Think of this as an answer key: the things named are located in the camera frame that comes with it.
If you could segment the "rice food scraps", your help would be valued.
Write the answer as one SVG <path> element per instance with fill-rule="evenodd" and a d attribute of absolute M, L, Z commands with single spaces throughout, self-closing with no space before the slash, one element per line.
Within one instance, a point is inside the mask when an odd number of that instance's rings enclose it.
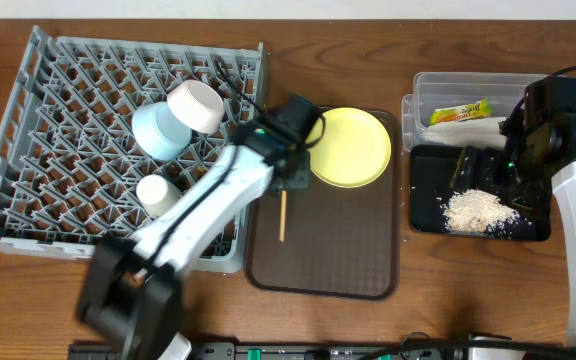
<path fill-rule="evenodd" d="M 481 190 L 454 192 L 441 209 L 445 228 L 453 233 L 483 235 L 520 221 L 516 210 L 503 205 L 498 196 Z"/>

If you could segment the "wooden chopstick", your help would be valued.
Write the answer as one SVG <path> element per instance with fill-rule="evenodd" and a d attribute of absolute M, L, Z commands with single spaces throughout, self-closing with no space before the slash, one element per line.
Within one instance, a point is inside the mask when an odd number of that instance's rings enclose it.
<path fill-rule="evenodd" d="M 287 217 L 287 191 L 281 191 L 281 207 L 280 207 L 280 222 L 279 222 L 279 240 L 285 241 L 286 236 L 286 217 Z"/>

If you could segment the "green orange snack wrapper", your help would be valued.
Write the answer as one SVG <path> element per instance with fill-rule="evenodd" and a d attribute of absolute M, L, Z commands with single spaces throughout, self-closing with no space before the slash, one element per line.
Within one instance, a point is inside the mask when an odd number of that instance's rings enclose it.
<path fill-rule="evenodd" d="M 471 104 L 436 109 L 430 117 L 430 125 L 485 118 L 491 114 L 492 108 L 489 105 L 489 101 L 484 98 Z"/>

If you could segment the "yellow round plate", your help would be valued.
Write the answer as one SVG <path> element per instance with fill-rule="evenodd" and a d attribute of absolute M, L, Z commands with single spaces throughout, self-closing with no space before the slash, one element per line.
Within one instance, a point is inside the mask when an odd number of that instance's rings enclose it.
<path fill-rule="evenodd" d="M 308 142 L 310 169 L 323 182 L 340 188 L 357 188 L 376 180 L 392 155 L 391 138 L 375 115 L 351 107 L 323 112 Z"/>

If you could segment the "white pink small bowl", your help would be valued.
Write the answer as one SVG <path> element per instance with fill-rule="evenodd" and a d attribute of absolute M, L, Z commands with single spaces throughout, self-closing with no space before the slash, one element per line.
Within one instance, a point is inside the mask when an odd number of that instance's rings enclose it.
<path fill-rule="evenodd" d="M 167 96 L 171 112 L 186 126 L 211 134 L 218 130 L 225 115 L 224 101 L 209 85 L 186 80 Z"/>

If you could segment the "light blue bowl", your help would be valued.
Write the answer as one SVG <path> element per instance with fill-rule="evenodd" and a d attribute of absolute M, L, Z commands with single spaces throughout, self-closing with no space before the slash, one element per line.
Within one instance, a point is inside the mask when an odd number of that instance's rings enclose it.
<path fill-rule="evenodd" d="M 139 147 L 160 161 L 175 160 L 192 140 L 192 130 L 166 102 L 139 107 L 132 115 L 132 132 Z"/>

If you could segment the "white paper cup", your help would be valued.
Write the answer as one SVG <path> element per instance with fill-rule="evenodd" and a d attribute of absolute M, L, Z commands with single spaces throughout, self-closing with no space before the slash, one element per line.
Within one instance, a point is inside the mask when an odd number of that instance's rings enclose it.
<path fill-rule="evenodd" d="M 152 174 L 139 181 L 136 195 L 151 217 L 160 217 L 177 203 L 182 193 L 164 177 Z"/>

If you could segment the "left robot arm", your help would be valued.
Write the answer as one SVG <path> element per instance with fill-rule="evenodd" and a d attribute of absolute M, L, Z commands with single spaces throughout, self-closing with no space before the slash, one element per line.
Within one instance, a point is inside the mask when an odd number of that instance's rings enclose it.
<path fill-rule="evenodd" d="M 240 124 L 218 160 L 164 215 L 127 239 L 98 240 L 76 318 L 122 359 L 177 359 L 182 287 L 218 233 L 279 178 L 291 177 L 326 127 L 320 108 L 294 95 Z"/>

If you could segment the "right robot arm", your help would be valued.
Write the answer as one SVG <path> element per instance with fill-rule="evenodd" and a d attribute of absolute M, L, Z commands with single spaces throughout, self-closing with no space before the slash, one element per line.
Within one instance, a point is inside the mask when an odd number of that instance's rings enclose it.
<path fill-rule="evenodd" d="M 558 113 L 540 126 L 508 138 L 507 148 L 466 146 L 450 186 L 476 189 L 525 217 L 547 216 L 557 202 L 563 223 L 570 306 L 566 339 L 576 347 L 576 114 Z"/>

